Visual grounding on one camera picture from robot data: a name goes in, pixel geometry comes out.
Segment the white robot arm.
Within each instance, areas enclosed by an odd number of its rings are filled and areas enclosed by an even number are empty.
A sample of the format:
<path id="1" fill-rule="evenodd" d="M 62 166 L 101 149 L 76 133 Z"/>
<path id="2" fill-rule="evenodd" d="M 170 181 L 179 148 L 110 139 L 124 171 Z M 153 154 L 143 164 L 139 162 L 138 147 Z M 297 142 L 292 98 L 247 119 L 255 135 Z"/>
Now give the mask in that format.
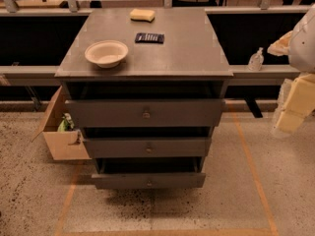
<path id="1" fill-rule="evenodd" d="M 289 65 L 300 76 L 283 82 L 272 133 L 285 138 L 292 135 L 315 110 L 315 5 L 312 5 L 293 30 L 267 49 L 275 56 L 288 56 Z"/>

